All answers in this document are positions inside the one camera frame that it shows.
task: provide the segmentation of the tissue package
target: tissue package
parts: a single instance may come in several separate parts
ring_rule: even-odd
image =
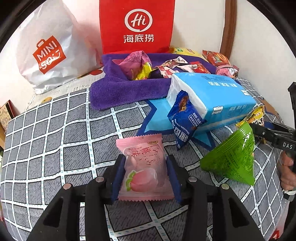
[[[253,109],[256,101],[233,79],[215,74],[176,73],[167,95],[172,107],[177,94],[188,93],[201,118],[207,122],[196,132],[210,131],[241,121]]]

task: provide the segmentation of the peach flavored snack package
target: peach flavored snack package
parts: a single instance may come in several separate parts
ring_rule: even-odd
[[[161,134],[117,139],[116,146],[126,156],[126,173],[119,191],[119,200],[148,201],[174,198]]]

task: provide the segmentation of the white plastic bag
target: white plastic bag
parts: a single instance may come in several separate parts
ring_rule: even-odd
[[[96,52],[82,37],[62,0],[47,0],[19,26],[17,66],[42,94],[97,68]]]

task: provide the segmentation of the hi logo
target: hi logo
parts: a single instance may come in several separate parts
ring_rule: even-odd
[[[152,25],[152,15],[144,9],[134,9],[127,13],[124,23],[133,32],[144,32]]]
[[[46,41],[44,39],[40,40],[37,43],[37,50],[33,53],[33,56],[37,60],[39,70],[43,74],[66,59],[60,43],[54,36],[51,36]]]

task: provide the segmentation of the blue snack package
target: blue snack package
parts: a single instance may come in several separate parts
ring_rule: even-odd
[[[189,100],[188,93],[183,90],[178,93],[168,118],[176,135],[177,150],[185,146],[195,130],[206,122]]]

